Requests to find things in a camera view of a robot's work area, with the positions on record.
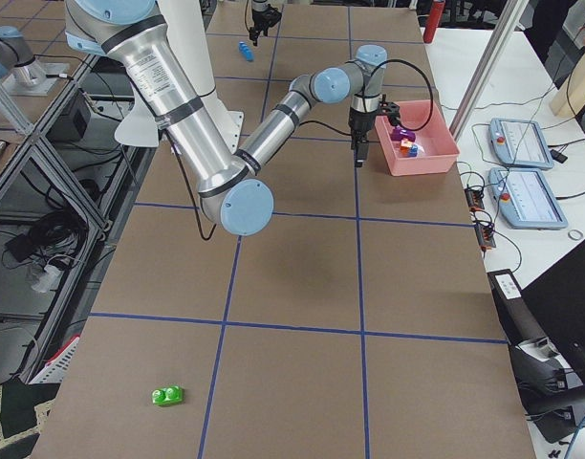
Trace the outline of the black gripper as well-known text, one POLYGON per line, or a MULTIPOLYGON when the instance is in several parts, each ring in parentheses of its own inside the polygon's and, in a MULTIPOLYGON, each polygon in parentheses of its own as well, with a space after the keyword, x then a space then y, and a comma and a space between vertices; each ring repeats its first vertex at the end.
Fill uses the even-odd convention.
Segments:
POLYGON ((267 32, 280 22, 279 10, 251 11, 252 25, 249 27, 249 40, 253 46, 258 45, 260 32, 267 32))
POLYGON ((374 128, 375 112, 361 112, 355 108, 349 110, 348 125, 353 141, 354 166, 363 167, 368 158, 368 133, 374 128))

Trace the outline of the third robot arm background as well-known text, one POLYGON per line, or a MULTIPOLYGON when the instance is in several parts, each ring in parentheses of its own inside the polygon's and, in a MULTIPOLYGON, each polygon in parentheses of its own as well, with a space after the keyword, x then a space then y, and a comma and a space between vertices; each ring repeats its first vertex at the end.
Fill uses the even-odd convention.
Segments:
POLYGON ((40 61, 18 29, 0 26, 0 81, 8 94, 46 97, 54 86, 47 75, 59 68, 65 66, 40 61))

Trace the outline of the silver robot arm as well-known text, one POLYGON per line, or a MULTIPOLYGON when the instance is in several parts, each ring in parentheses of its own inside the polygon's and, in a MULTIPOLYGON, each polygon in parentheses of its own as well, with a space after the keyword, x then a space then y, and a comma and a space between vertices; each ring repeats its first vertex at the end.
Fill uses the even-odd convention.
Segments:
POLYGON ((320 102, 351 101, 349 126, 356 166, 368 155, 367 134, 379 113, 387 52, 363 45, 354 59, 295 78, 289 92, 243 142, 214 87, 205 24, 196 1, 67 1, 70 47, 120 62, 156 127, 198 178, 204 215, 236 235, 252 235, 271 219, 273 197, 259 171, 320 102))
POLYGON ((260 36, 268 36, 270 29, 281 21, 282 14, 267 0, 251 0, 250 4, 252 23, 249 26, 249 40, 257 46, 260 36))

